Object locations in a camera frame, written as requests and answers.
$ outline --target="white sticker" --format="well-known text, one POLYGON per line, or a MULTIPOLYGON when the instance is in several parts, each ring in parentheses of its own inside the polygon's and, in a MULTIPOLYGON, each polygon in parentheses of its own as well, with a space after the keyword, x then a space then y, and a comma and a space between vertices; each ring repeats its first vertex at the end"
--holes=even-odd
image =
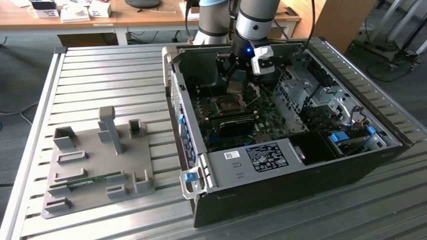
POLYGON ((94 23, 93 27, 106 27, 106 26, 113 26, 112 23, 94 23))
POLYGON ((240 157, 237 151, 225 152, 225 153, 224 153, 224 156, 225 156, 225 159, 234 159, 234 158, 238 158, 238 157, 240 157))

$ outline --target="wooden desk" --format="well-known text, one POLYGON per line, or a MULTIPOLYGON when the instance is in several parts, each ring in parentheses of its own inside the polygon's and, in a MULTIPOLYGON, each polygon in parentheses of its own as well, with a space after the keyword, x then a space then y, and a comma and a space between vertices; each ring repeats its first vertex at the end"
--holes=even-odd
MULTIPOLYGON (((180 0, 161 0, 160 12, 152 12, 128 6, 125 0, 109 0, 112 14, 109 18, 92 17, 90 21, 61 23, 58 17, 37 18, 26 12, 26 7, 18 8, 10 0, 0 0, 0 36, 25 35, 66 35, 116 33, 118 45, 126 45, 126 33, 142 31, 184 30, 185 21, 178 7, 180 0)), ((276 21, 288 35, 292 34, 298 16, 285 12, 276 15, 276 21)), ((188 21, 188 29, 196 30, 198 21, 188 21)))
POLYGON ((92 17, 90 21, 61 23, 58 17, 37 18, 33 12, 26 11, 26 7, 17 7, 10 0, 0 0, 0 31, 96 28, 98 24, 114 27, 117 25, 116 1, 122 0, 109 0, 112 10, 109 18, 92 17))
MULTIPOLYGON (((281 0, 301 17, 292 37, 306 38, 312 29, 310 0, 281 0)), ((376 0, 316 0, 313 37, 324 37, 342 53, 373 9, 376 0)))
MULTIPOLYGON (((184 25, 185 19, 178 6, 181 0, 161 0, 161 4, 157 8, 160 12, 152 12, 149 9, 142 12, 137 12, 137 9, 126 5, 124 0, 116 1, 117 10, 117 26, 118 27, 134 27, 134 26, 162 26, 162 25, 184 25)), ((290 16, 285 12, 276 14, 274 20, 277 22, 298 22, 301 18, 298 16, 290 16)), ((197 25, 198 21, 188 21, 188 25, 197 25)))

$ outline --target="circuit board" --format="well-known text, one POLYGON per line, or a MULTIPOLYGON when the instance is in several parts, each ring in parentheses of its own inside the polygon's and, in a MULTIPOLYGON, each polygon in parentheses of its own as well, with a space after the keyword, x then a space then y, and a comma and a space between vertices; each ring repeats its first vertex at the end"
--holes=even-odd
POLYGON ((242 94, 190 99, 206 151, 216 152, 282 139, 289 135, 270 99, 272 90, 249 85, 242 94))

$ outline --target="blue latch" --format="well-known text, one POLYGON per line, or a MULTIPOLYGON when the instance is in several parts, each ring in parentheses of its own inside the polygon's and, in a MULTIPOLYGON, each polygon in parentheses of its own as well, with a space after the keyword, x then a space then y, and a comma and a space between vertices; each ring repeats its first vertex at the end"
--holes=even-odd
POLYGON ((182 114, 182 113, 178 115, 178 120, 177 120, 177 122, 178 122, 180 124, 182 124, 182 123, 185 122, 185 120, 184 120, 184 114, 182 114))
POLYGON ((376 129, 374 129, 374 127, 372 127, 372 126, 368 126, 368 127, 366 127, 366 131, 368 131, 368 133, 369 133, 370 135, 373 135, 373 134, 376 133, 376 129))
POLYGON ((188 172, 184 174, 185 183, 190 183, 198 180, 198 175, 196 172, 188 172))
POLYGON ((330 138, 332 138, 332 141, 336 143, 338 141, 344 141, 344 140, 348 140, 349 137, 346 136, 345 132, 344 131, 336 131, 332 133, 330 135, 330 138))

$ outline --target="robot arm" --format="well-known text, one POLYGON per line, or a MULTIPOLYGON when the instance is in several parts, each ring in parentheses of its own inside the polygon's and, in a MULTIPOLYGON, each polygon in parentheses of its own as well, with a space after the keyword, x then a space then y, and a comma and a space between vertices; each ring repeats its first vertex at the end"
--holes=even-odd
MULTIPOLYGON (((201 0, 198 33, 194 44, 224 43, 229 29, 229 5, 238 0, 201 0)), ((230 51, 218 56, 217 62, 226 60, 232 69, 218 68, 218 72, 229 81, 234 71, 260 76, 274 71, 273 51, 268 44, 269 33, 280 0, 240 0, 230 51)))

